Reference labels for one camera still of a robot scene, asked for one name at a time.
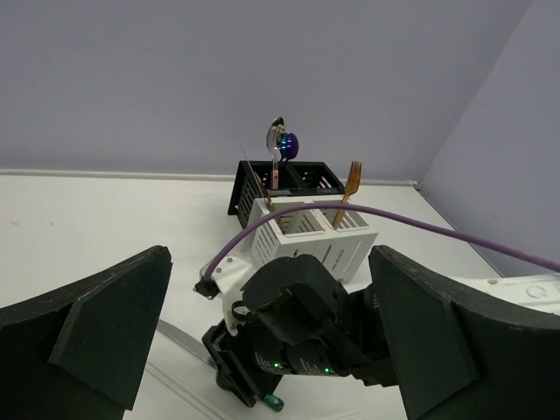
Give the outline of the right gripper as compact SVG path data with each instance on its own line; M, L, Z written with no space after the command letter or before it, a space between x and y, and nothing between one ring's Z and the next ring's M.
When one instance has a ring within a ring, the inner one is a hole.
M375 288L349 293L312 255L281 257L242 287L237 334L224 322L202 342L216 384L244 405L275 392L286 375L346 377L385 383L385 334Z

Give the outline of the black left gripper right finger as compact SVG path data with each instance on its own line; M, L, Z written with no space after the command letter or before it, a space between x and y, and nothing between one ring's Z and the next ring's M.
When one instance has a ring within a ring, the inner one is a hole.
M409 419L557 419L559 317L375 246L369 268Z

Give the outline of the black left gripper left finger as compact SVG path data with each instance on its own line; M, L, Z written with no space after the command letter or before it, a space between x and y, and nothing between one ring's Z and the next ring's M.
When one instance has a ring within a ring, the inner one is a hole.
M154 246L1 310L3 419L121 419L132 410L172 272Z

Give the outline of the silver knife teal handle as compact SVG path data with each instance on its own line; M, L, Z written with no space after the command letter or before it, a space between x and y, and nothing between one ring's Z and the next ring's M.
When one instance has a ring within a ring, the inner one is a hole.
M214 358L207 351L205 346L190 334L162 319L157 322L157 330L168 339L174 341L188 352L204 361L214 370L217 369ZM266 395L261 398L261 401L275 412L280 412L284 409L284 401L276 395Z

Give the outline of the white chopstick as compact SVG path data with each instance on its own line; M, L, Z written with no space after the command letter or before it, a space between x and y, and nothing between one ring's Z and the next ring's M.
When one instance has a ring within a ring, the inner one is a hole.
M175 395L180 397L186 403L191 405L196 409L201 415L207 419L213 420L227 420L231 419L227 413L219 409L214 404L210 403L202 395L198 394L194 390L188 388L186 385L175 380L169 374L166 374L162 368L160 368L156 363L148 360L146 363L145 370L157 379L161 384L168 388Z

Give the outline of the gold fork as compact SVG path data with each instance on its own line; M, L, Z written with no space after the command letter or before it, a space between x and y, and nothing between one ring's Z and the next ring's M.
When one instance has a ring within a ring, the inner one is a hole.
M343 200L341 201L342 204L346 204L350 197L358 192L360 184L361 184L361 174L362 174L362 162L353 161L350 166L350 170L348 173L348 177L346 180L345 185L345 193ZM335 215L335 218L332 222L332 227L337 229L342 217L343 217L344 210L339 209Z

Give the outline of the purple spoon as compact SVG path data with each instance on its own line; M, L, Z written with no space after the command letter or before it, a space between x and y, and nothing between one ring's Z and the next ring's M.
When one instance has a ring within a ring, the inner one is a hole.
M294 133L287 133L290 142L290 158L287 161L293 160L298 156L299 141Z

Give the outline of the blue spoon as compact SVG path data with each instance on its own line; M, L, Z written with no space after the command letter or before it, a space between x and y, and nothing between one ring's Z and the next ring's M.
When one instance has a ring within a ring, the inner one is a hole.
M291 144L289 142L287 133L283 133L280 139L279 150L280 150L281 159L283 161L287 161L290 158L290 152L291 152Z

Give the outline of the silver spoon pink handle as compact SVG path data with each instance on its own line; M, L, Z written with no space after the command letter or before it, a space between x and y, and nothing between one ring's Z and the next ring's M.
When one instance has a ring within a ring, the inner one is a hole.
M284 119L279 116L273 120L266 135L266 146L272 161L271 188L273 190L276 190L279 184L278 161L282 157L280 143L284 134Z

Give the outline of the silver knife pink handle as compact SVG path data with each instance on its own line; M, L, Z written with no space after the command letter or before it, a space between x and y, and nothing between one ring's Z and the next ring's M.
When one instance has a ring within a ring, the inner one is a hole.
M253 170L253 166L252 166L252 164L251 164L251 162L250 162L250 159L249 159L249 156L248 156L247 152L245 151L245 149L244 149L242 146L241 146L241 152L242 152L243 156L245 157L245 161L247 162L248 170L249 170L249 172L250 172L250 174L251 174L251 177L254 177L254 176L255 176L255 172L254 172L254 170Z

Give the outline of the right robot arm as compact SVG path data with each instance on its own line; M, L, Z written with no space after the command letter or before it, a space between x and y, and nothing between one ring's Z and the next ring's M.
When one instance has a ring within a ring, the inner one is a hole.
M288 375L398 387L410 419L555 411L559 278L449 278L387 246L370 284L347 291L312 255L280 257L195 290L224 318L203 344L217 385L246 406Z

